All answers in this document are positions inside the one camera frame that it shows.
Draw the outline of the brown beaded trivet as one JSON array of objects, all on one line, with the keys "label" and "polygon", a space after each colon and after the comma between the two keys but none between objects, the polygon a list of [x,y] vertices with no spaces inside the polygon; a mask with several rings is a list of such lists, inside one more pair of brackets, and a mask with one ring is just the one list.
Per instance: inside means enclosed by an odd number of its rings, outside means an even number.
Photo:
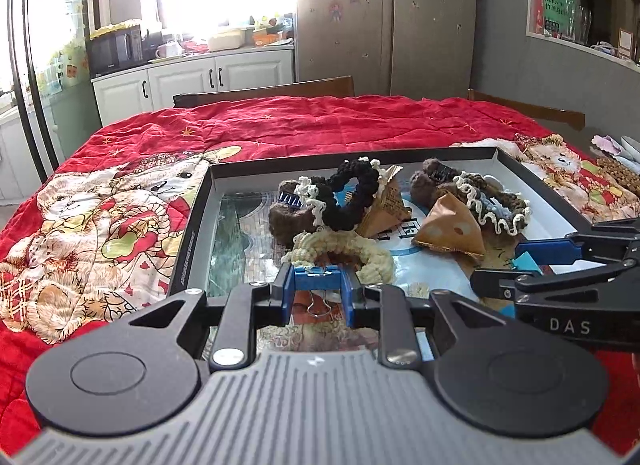
[{"label": "brown beaded trivet", "polygon": [[640,196],[640,176],[609,157],[598,157],[597,165],[635,196]]}]

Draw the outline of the red quilted bedspread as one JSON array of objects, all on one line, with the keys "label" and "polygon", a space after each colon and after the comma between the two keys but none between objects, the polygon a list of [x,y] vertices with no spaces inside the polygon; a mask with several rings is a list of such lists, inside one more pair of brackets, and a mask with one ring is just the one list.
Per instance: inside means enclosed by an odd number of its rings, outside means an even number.
[{"label": "red quilted bedspread", "polygon": [[593,221],[634,218],[637,196],[515,110],[460,98],[251,99],[143,113],[95,133],[1,233],[1,448],[39,433],[32,362],[163,299],[207,169],[225,159],[497,145]]}]

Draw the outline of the brown wooden chair back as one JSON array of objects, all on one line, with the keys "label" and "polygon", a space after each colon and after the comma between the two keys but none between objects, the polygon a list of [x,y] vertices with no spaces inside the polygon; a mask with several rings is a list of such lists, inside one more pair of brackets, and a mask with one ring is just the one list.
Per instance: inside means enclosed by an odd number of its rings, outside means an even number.
[{"label": "brown wooden chair back", "polygon": [[512,108],[512,110],[517,110],[518,113],[528,116],[529,118],[560,122],[561,124],[566,124],[568,127],[576,131],[582,131],[582,129],[586,127],[586,115],[584,113],[575,112],[574,110],[563,110],[562,108],[512,101],[479,92],[474,89],[468,90],[468,100],[490,102],[504,107],[509,107]]},{"label": "brown wooden chair back", "polygon": [[302,98],[335,96],[335,98],[350,98],[354,95],[355,86],[352,76],[343,76],[256,89],[177,94],[174,96],[174,107],[194,108],[218,102],[277,98],[277,96],[301,96]]}]

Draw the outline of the white kitchen cabinet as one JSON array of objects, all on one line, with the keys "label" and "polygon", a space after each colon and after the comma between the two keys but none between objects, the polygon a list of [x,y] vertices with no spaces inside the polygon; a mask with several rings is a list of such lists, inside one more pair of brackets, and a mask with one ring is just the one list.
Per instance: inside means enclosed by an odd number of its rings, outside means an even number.
[{"label": "white kitchen cabinet", "polygon": [[93,79],[104,126],[172,107],[183,93],[217,93],[292,84],[294,46],[251,47],[170,58]]}]

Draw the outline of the brown white-trimmed scrunchie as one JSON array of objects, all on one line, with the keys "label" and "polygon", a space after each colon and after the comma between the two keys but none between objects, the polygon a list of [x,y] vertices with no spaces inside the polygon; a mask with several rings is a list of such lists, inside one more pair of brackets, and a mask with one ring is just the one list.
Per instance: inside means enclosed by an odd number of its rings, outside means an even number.
[{"label": "brown white-trimmed scrunchie", "polygon": [[506,192],[493,177],[462,172],[454,177],[459,199],[480,226],[490,226],[496,235],[517,237],[529,224],[532,207],[518,193]]}]

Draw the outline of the black microwave oven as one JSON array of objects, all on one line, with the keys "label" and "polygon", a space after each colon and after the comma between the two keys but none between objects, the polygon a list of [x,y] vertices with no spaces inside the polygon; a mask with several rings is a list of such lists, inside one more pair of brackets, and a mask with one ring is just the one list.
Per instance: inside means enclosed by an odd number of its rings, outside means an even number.
[{"label": "black microwave oven", "polygon": [[88,61],[92,78],[143,64],[140,25],[110,29],[91,38],[88,42]]}]

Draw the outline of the blue binder clip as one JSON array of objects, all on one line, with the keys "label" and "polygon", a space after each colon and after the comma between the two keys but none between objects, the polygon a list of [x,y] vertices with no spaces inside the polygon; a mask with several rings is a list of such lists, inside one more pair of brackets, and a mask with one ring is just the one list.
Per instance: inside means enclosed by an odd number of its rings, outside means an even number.
[{"label": "blue binder clip", "polygon": [[306,312],[311,318],[331,318],[333,308],[342,301],[343,274],[338,266],[295,267],[295,292],[306,292],[310,303]]}]

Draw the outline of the cream knitted scrunchie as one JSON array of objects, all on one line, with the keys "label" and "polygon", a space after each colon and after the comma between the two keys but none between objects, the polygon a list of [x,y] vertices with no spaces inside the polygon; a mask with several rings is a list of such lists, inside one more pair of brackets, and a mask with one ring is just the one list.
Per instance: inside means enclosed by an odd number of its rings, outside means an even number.
[{"label": "cream knitted scrunchie", "polygon": [[293,248],[281,258],[281,263],[310,269],[320,256],[329,253],[357,257],[361,268],[356,275],[362,284],[392,284],[394,281],[394,259],[390,252],[375,240],[362,237],[355,231],[324,229],[299,233],[294,237]]}]

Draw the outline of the printed paper in tray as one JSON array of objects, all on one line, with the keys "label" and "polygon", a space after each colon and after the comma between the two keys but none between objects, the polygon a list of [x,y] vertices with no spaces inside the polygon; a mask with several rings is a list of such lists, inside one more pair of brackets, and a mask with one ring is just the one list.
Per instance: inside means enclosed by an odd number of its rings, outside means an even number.
[{"label": "printed paper in tray", "polygon": [[[212,225],[208,256],[207,295],[227,295],[243,282],[271,282],[282,257],[290,251],[269,230],[268,212],[276,201],[275,191],[212,192],[207,206]],[[526,237],[483,233],[485,257],[475,260],[460,253],[436,253],[412,243],[426,212],[402,198],[412,209],[412,218],[378,234],[376,243],[394,259],[393,283],[411,297],[426,298],[434,289],[451,289],[472,298],[470,276],[476,269],[512,270],[514,249]],[[340,296],[334,292],[303,291],[296,295],[291,320],[285,326],[269,326],[257,332],[257,350],[348,351],[378,347],[373,329],[346,326]]]}]

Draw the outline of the gold triangular snack packet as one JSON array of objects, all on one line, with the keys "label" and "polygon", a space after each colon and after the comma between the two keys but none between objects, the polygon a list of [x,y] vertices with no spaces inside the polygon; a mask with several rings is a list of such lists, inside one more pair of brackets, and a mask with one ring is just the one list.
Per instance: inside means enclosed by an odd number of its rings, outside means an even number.
[{"label": "gold triangular snack packet", "polygon": [[486,255],[480,225],[461,200],[450,193],[436,200],[412,243],[431,251],[459,253],[474,259]]},{"label": "gold triangular snack packet", "polygon": [[404,204],[396,179],[401,170],[402,167],[398,165],[378,168],[378,191],[372,206],[356,228],[356,232],[362,237],[372,239],[411,218],[411,208]]}]

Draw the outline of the black shallow box tray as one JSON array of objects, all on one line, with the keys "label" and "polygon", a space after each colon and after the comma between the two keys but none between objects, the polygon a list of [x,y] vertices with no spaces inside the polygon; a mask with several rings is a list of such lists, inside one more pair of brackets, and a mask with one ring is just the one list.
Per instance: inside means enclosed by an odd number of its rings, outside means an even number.
[{"label": "black shallow box tray", "polygon": [[[532,170],[499,147],[382,151],[375,153],[374,157],[382,162],[384,167],[402,167],[396,177],[401,197],[405,193],[409,195],[409,180],[412,174],[421,169],[424,160],[428,158],[437,158],[457,170],[496,178],[506,191],[520,194],[532,207],[532,217],[522,234],[526,240],[564,237],[568,233],[588,229],[590,225],[588,219],[546,185]],[[190,212],[184,240],[175,270],[172,272],[169,292],[175,294],[195,287],[203,289],[207,295],[208,256],[212,240],[212,236],[206,232],[212,225],[212,214],[207,206],[210,193],[275,191],[278,194],[281,181],[294,180],[300,176],[328,177],[346,158],[343,154],[314,155],[232,162],[210,167],[205,173]],[[226,296],[208,297],[224,300]]]}]

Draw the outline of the stainless steel refrigerator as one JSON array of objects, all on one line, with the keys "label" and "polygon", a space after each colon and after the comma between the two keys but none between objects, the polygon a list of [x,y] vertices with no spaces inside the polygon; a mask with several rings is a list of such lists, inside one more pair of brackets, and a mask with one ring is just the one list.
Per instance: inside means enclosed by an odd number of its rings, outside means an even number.
[{"label": "stainless steel refrigerator", "polygon": [[296,77],[349,76],[359,95],[463,96],[475,17],[476,0],[297,0]]}]

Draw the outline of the brown furry hair claw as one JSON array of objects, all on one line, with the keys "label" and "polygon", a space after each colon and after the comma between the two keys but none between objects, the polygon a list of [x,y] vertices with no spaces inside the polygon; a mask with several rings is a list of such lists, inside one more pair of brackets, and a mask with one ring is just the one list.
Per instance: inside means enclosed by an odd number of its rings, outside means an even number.
[{"label": "brown furry hair claw", "polygon": [[268,212],[269,231],[276,242],[291,247],[300,233],[314,233],[314,214],[304,207],[298,195],[288,190],[278,191],[278,200]]},{"label": "brown furry hair claw", "polygon": [[459,177],[460,170],[443,164],[437,158],[425,159],[422,168],[410,178],[411,202],[431,209],[437,199],[446,194],[451,194],[457,199],[463,198],[463,193],[454,183],[454,178]]}]

